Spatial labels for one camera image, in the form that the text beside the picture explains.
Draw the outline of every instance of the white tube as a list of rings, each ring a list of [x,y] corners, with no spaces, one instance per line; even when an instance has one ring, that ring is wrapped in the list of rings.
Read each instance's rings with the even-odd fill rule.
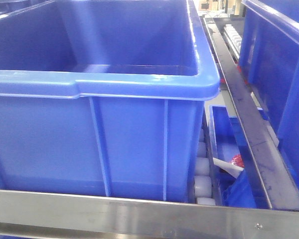
[[[211,198],[211,179],[208,176],[195,176],[195,197]]]
[[[209,160],[208,158],[196,158],[195,175],[209,176]]]
[[[197,198],[197,204],[215,206],[215,199],[213,198]]]
[[[229,173],[234,178],[238,178],[239,174],[244,170],[244,168],[238,167],[236,165],[233,165],[231,163],[227,163],[223,160],[220,160],[218,158],[213,158],[214,165],[220,167],[221,169],[225,170],[227,173]]]
[[[206,144],[204,142],[198,143],[197,157],[206,158]]]

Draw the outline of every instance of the red plastic wrap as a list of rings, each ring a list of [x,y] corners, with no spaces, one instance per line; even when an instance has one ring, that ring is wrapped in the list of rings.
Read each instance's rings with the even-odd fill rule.
[[[241,158],[240,154],[235,155],[232,160],[230,161],[231,164],[236,165],[238,167],[245,168],[243,159]]]

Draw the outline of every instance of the bolt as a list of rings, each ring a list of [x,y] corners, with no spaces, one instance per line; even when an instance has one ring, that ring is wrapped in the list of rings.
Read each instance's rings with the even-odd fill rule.
[[[261,228],[263,228],[263,225],[257,223],[257,224],[255,225],[255,228],[257,228],[258,230],[260,230]]]

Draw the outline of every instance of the stainless steel rail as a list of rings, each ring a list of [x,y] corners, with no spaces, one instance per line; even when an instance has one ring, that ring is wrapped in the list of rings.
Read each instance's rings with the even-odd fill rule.
[[[219,61],[231,100],[245,135],[252,158],[254,175],[258,181],[253,190],[261,191],[269,209],[299,211],[299,191],[287,171],[264,120],[237,70],[227,46],[212,18],[202,21]]]
[[[299,212],[0,190],[0,234],[33,239],[290,239]]]

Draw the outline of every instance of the blue plastic crate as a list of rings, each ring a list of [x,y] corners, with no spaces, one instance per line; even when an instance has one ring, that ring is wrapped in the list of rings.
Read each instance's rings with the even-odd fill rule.
[[[266,119],[262,109],[258,110]],[[240,146],[245,144],[237,117],[229,117],[225,106],[209,107],[209,135],[213,157],[226,162],[240,154]],[[255,198],[258,197],[253,195],[245,170],[237,179],[223,170],[216,170],[216,179],[224,206],[256,208]]]
[[[219,76],[187,0],[0,19],[0,188],[184,202]]]
[[[299,187],[299,0],[264,3],[245,0],[239,64],[257,89]]]
[[[0,0],[0,11],[3,13],[17,11],[48,0]]]

